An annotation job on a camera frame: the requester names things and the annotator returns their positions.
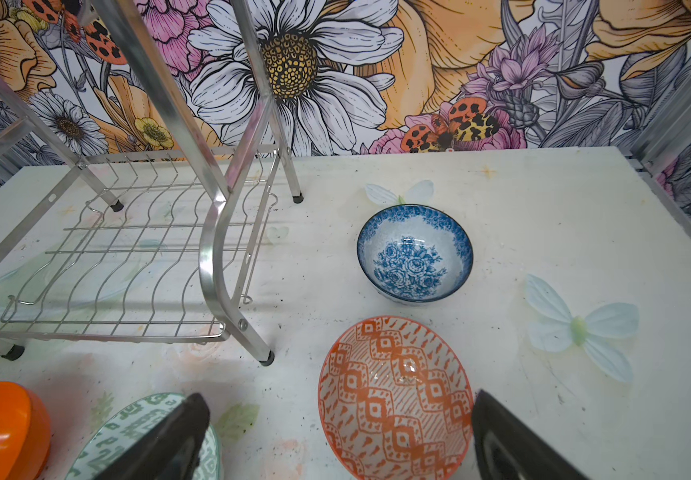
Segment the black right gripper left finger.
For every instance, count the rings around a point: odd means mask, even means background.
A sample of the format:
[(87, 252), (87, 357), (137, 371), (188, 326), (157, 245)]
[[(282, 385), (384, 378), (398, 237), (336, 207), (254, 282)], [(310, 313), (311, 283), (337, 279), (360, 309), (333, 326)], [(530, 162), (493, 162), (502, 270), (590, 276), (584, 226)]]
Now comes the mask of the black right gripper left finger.
[(96, 479), (192, 479), (209, 426), (205, 399), (191, 394)]

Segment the plain orange bowl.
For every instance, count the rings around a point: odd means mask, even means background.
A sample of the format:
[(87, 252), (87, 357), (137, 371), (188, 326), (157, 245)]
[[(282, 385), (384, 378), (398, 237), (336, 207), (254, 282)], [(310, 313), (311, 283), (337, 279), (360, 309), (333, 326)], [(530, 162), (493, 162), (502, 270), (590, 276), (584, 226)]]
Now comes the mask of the plain orange bowl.
[(36, 479), (50, 454), (51, 418), (28, 388), (0, 382), (0, 479)]

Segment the blue floral white bowl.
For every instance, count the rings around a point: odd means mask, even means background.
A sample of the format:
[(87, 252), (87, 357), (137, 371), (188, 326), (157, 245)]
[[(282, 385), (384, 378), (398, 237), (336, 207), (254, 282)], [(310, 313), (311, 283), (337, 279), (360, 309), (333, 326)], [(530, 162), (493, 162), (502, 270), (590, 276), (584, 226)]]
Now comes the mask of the blue floral white bowl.
[(383, 296), (405, 304), (453, 295), (473, 270), (465, 229), (441, 210), (419, 204), (377, 212), (357, 236), (359, 267)]

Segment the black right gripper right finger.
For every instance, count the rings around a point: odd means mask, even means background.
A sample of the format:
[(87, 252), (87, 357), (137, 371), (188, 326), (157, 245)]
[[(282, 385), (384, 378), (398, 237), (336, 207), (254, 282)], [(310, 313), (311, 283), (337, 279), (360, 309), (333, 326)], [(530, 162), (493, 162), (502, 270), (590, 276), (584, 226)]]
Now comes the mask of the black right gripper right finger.
[(471, 427), (483, 479), (587, 479), (483, 389), (473, 402)]

